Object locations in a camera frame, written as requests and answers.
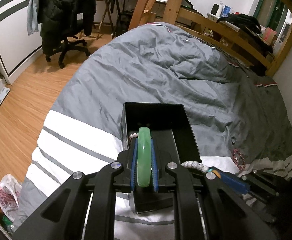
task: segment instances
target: blue gripper pad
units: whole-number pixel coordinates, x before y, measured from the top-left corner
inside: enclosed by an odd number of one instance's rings
[[[151,147],[151,174],[153,178],[154,191],[157,192],[158,191],[158,170],[157,170],[156,155],[155,155],[153,139],[150,139],[150,147]]]
[[[136,138],[134,145],[134,154],[132,156],[131,170],[130,170],[130,189],[135,190],[136,177],[137,177],[137,149],[138,149],[138,138]]]
[[[247,194],[250,191],[250,185],[242,181],[230,172],[219,171],[222,181],[237,193]]]

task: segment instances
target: open black box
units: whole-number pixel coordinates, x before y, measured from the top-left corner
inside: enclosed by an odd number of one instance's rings
[[[156,143],[156,154],[169,152],[171,161],[201,162],[197,144],[185,108],[180,104],[124,103],[121,117],[123,150],[129,148],[130,134],[140,127],[148,127]],[[151,188],[138,188],[129,194],[129,205],[136,213],[149,212],[173,205],[171,193],[151,192]]]

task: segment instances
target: black puffer jacket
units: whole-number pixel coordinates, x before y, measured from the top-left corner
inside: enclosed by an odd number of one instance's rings
[[[76,29],[78,13],[83,13],[85,35],[91,35],[96,0],[39,0],[38,23],[42,23],[40,35],[44,54],[60,45],[63,34]]]

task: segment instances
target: striped bedding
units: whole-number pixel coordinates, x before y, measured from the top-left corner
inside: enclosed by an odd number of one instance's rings
[[[292,176],[292,129],[276,83],[176,26],[148,24],[96,51],[60,93],[32,154],[15,229],[72,173],[116,160],[124,102],[183,104],[205,165],[238,174],[236,148],[245,158],[242,174]],[[172,208],[134,214],[118,193],[114,237],[172,240],[173,219]]]

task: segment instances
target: chair base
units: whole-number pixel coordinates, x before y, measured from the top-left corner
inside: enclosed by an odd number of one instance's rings
[[[68,39],[65,39],[64,43],[62,43],[59,48],[54,49],[51,54],[46,55],[45,57],[46,61],[50,62],[51,61],[50,57],[52,55],[61,52],[58,63],[59,63],[60,68],[64,68],[65,64],[63,63],[63,60],[65,58],[67,51],[69,50],[78,50],[78,51],[85,52],[86,56],[88,57],[90,55],[90,51],[87,48],[76,46],[77,44],[80,44],[80,43],[82,43],[84,46],[87,45],[87,42],[85,40],[77,40],[77,41],[70,42],[68,41]]]

